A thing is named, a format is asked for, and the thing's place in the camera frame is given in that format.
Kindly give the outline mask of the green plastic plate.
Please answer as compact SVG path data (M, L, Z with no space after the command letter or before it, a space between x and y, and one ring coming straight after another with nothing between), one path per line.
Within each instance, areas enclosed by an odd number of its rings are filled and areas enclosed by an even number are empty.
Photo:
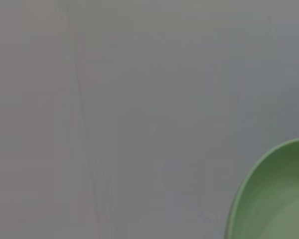
M275 146L251 168L223 239L299 239L299 138Z

